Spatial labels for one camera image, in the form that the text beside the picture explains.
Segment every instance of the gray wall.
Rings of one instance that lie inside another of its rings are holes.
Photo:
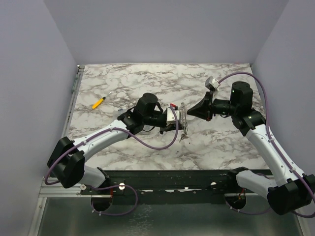
[[[45,0],[80,64],[254,62],[287,0]]]
[[[314,0],[290,0],[252,68],[266,87],[275,136],[307,174],[315,174],[314,12]]]
[[[42,0],[0,8],[0,235],[27,235],[76,63]]]

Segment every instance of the purple cable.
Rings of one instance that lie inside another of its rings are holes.
[[[119,131],[123,131],[125,133],[127,133],[128,135],[132,136],[135,140],[137,140],[138,142],[140,142],[141,144],[143,144],[144,146],[148,147],[148,148],[151,148],[151,149],[154,149],[154,150],[164,150],[164,149],[167,149],[169,148],[170,146],[172,146],[175,141],[176,141],[176,138],[177,138],[177,135],[178,135],[178,130],[179,130],[179,124],[178,124],[178,119],[177,119],[177,116],[176,116],[176,113],[173,109],[172,106],[170,106],[170,109],[174,115],[174,118],[175,118],[175,122],[176,122],[176,130],[175,130],[175,136],[173,138],[173,140],[166,146],[164,147],[153,147],[149,144],[146,144],[145,142],[143,142],[141,139],[139,139],[138,137],[136,137],[134,134],[130,133],[128,130],[125,130],[125,129],[121,129],[121,128],[117,128],[117,127],[113,127],[113,128],[109,128],[109,129],[105,129],[103,131],[100,131],[96,134],[94,134],[93,136],[89,137],[86,139],[86,142],[89,142],[90,140],[96,138],[97,136],[101,135],[101,134],[104,134],[106,132],[109,132],[111,130],[119,130]],[[56,183],[59,183],[59,181],[54,181],[54,182],[48,182],[48,178],[51,174],[51,172],[53,171],[53,169],[55,168],[55,166],[65,157],[67,156],[70,152],[72,152],[73,150],[75,150],[76,148],[82,146],[84,144],[84,142],[80,142],[79,144],[77,144],[76,146],[70,148],[69,150],[67,150],[65,153],[63,153],[60,157],[58,157],[58,159],[52,164],[52,166],[49,168],[46,176],[45,176],[45,184],[46,185],[53,185],[53,184],[56,184]]]
[[[289,169],[293,169],[293,167],[291,166],[290,162],[288,162],[288,160],[286,159],[286,157],[284,156],[284,154],[281,152],[281,150],[278,148],[278,146],[276,145],[275,141],[273,140],[273,138],[271,137],[271,134],[270,134],[270,125],[269,125],[269,106],[268,106],[268,100],[267,100],[267,94],[266,94],[266,91],[265,91],[265,88],[264,86],[262,85],[261,81],[256,77],[254,76],[253,74],[249,73],[249,72],[242,72],[242,71],[239,71],[239,72],[234,72],[232,74],[229,74],[225,77],[223,77],[222,79],[219,80],[219,84],[226,80],[227,78],[233,76],[233,75],[249,75],[249,76],[252,76],[256,81],[257,83],[260,85],[261,89],[262,89],[262,92],[264,94],[264,99],[265,99],[265,108],[266,108],[266,132],[267,132],[267,135],[268,135],[268,138],[272,144],[272,146],[275,148],[275,150],[278,152],[278,154],[280,155],[281,159],[285,162],[285,164],[289,167]],[[309,187],[309,185],[305,182],[305,180],[295,171],[293,170],[292,171],[296,177],[299,178],[299,180],[303,183],[303,185],[306,187],[308,193],[311,195],[312,197],[312,200],[314,201],[315,203],[315,196],[313,194],[313,191],[311,190],[311,188]],[[297,216],[300,216],[300,217],[304,217],[304,218],[313,218],[315,217],[315,212],[311,215],[303,215],[303,214],[300,214],[300,213],[296,213],[296,212],[292,212],[293,214],[297,215]]]
[[[258,176],[264,176],[265,178],[269,179],[266,175],[262,174],[262,173],[257,173],[256,175]],[[241,214],[245,214],[245,215],[262,215],[262,214],[265,214],[265,213],[268,213],[270,210],[271,210],[271,207],[261,211],[261,212],[254,212],[254,213],[251,213],[251,212],[246,212],[246,211],[242,211],[242,210],[239,210],[239,209],[235,209],[233,207],[231,207],[231,205],[225,201],[225,203],[230,207],[231,210],[237,212],[237,213],[241,213]]]
[[[111,188],[116,188],[116,187],[121,187],[121,186],[122,185],[113,185],[113,186],[109,186],[109,187],[105,187],[105,188],[94,188],[94,187],[91,186],[91,188],[94,189],[94,190],[106,190],[106,189],[111,189]],[[135,210],[136,207],[137,207],[137,204],[138,204],[138,194],[137,194],[136,190],[133,187],[129,186],[129,185],[123,185],[123,187],[130,188],[134,192],[134,195],[135,195],[135,198],[136,198],[135,199],[135,203],[134,203],[133,207],[130,210],[128,210],[126,212],[123,212],[123,213],[106,213],[105,211],[97,211],[97,210],[94,209],[94,204],[93,204],[93,201],[92,201],[91,202],[91,207],[93,208],[92,212],[95,211],[95,212],[97,212],[99,214],[102,214],[102,215],[122,216],[122,215],[127,215],[130,212],[132,212],[133,210]]]

